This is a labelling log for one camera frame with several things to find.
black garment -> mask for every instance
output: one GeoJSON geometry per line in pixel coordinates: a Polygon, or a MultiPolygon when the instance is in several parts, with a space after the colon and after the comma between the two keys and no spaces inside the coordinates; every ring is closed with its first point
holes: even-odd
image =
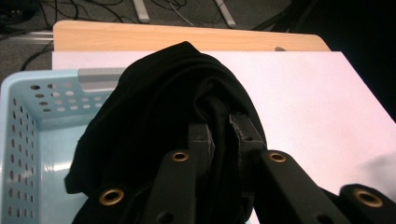
{"type": "Polygon", "coordinates": [[[237,152],[226,130],[234,112],[247,114],[265,142],[242,85],[219,61],[188,42],[131,64],[78,141],[66,189],[90,199],[75,222],[85,218],[84,223],[93,223],[95,211],[102,223],[119,223],[106,222],[108,211],[90,203],[97,203],[106,187],[134,192],[155,178],[167,151],[187,148],[188,124],[194,122],[208,124],[215,144],[210,177],[197,195],[197,223],[243,223],[237,152]]]}

metal grommet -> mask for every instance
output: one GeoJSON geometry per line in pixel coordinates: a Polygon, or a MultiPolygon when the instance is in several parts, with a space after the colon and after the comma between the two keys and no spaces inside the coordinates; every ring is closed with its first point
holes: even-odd
{"type": "Polygon", "coordinates": [[[286,157],[283,156],[283,155],[280,154],[280,153],[277,153],[277,152],[271,153],[271,154],[270,154],[270,159],[271,159],[272,161],[276,161],[276,162],[284,162],[284,161],[286,161],[286,157]]]}
{"type": "Polygon", "coordinates": [[[189,154],[185,152],[177,152],[172,156],[173,161],[186,161],[189,159],[189,154]]]}
{"type": "Polygon", "coordinates": [[[360,203],[370,207],[382,207],[384,205],[380,198],[365,189],[355,189],[353,195],[360,203]]]}
{"type": "Polygon", "coordinates": [[[105,206],[110,206],[119,203],[123,197],[124,192],[122,189],[107,189],[101,194],[99,203],[105,206]]]}

black fabric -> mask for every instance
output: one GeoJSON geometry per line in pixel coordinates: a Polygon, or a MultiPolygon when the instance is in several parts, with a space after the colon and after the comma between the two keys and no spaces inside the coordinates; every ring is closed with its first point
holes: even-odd
{"type": "MultiPolygon", "coordinates": [[[[66,190],[97,203],[91,197],[109,183],[139,189],[155,178],[167,151],[187,148],[189,123],[207,123],[215,152],[197,195],[197,223],[243,223],[237,152],[227,131],[234,112],[247,114],[265,142],[248,94],[219,61],[188,42],[153,53],[124,71],[79,139],[66,190]]],[[[84,207],[78,217],[92,213],[84,207]]]]}

floor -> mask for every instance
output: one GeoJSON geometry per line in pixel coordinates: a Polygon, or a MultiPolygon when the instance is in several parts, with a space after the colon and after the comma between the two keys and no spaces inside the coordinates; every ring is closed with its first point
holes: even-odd
{"type": "MultiPolygon", "coordinates": [[[[29,21],[11,27],[41,30],[47,27],[45,17],[49,25],[52,25],[55,21],[73,20],[77,12],[75,7],[70,4],[71,1],[59,0],[57,2],[57,14],[55,13],[54,0],[41,1],[44,14],[43,11],[39,10],[29,21]]],[[[123,22],[138,23],[132,0],[97,1],[101,3],[107,2],[103,7],[86,0],[75,0],[73,2],[78,5],[78,20],[120,22],[115,15],[117,14],[123,22]]],[[[184,17],[194,26],[229,29],[214,0],[175,0],[173,6],[176,9],[178,9],[177,2],[180,5],[185,4],[185,6],[180,7],[177,11],[178,14],[165,0],[144,0],[144,2],[150,18],[150,24],[153,25],[191,26],[191,24],[182,18],[184,17]]],[[[226,7],[235,20],[235,29],[240,30],[252,29],[262,21],[268,20],[283,10],[289,3],[290,0],[225,1],[226,7]]],[[[43,48],[43,45],[7,44],[0,42],[0,81],[3,81],[6,76],[20,71],[25,60],[43,48]]],[[[50,53],[39,56],[29,63],[27,70],[51,69],[50,58],[50,53]]]]}

light blue plastic basket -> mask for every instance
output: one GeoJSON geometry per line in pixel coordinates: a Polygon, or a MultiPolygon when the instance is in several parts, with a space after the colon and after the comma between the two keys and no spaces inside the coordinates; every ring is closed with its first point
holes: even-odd
{"type": "Polygon", "coordinates": [[[0,101],[1,223],[71,223],[86,197],[66,194],[78,139],[110,91],[85,92],[78,70],[18,73],[0,101]]]}

